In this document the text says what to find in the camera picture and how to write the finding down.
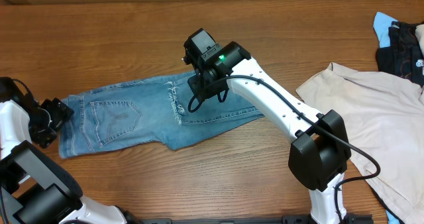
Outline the light blue denim jeans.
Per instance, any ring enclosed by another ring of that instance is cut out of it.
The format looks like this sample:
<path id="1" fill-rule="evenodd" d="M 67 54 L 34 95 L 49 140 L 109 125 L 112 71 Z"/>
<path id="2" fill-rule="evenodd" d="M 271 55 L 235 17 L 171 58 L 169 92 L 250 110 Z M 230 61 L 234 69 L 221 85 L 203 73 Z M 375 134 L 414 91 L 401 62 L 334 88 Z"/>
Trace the light blue denim jeans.
<path id="1" fill-rule="evenodd" d="M 74 110 L 61 129 L 59 154 L 71 158 L 161 142 L 178 150 L 262 117 L 239 95 L 224 102 L 208 99 L 198 111 L 187 110 L 193 72 L 106 85 L 63 102 Z"/>

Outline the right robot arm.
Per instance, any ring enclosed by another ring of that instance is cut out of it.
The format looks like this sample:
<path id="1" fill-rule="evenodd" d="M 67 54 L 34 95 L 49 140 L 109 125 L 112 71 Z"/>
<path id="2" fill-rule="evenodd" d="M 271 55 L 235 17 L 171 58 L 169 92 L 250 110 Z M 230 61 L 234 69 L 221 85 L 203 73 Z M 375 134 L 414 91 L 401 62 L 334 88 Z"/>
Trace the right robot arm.
<path id="1" fill-rule="evenodd" d="M 275 124 L 290 142 L 288 166 L 309 190 L 311 212 L 300 216 L 306 223 L 345 223 L 341 184 L 351 156 L 345 124 L 335 111 L 312 108 L 275 82 L 236 42 L 226 46 L 214 40 L 187 40 L 184 62 L 195 75 L 188 84 L 193 92 L 189 111 L 228 92 L 241 96 Z"/>

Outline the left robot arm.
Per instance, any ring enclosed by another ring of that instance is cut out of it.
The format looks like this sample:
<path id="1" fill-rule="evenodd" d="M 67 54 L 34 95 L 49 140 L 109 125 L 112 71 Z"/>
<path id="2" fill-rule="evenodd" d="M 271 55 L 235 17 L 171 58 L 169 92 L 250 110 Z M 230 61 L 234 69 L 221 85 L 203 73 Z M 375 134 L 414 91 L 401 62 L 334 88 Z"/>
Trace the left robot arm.
<path id="1" fill-rule="evenodd" d="M 4 223 L 138 223 L 130 212 L 84 196 L 76 180 L 41 152 L 73 110 L 59 99 L 38 103 L 22 81 L 1 78 L 1 218 Z"/>

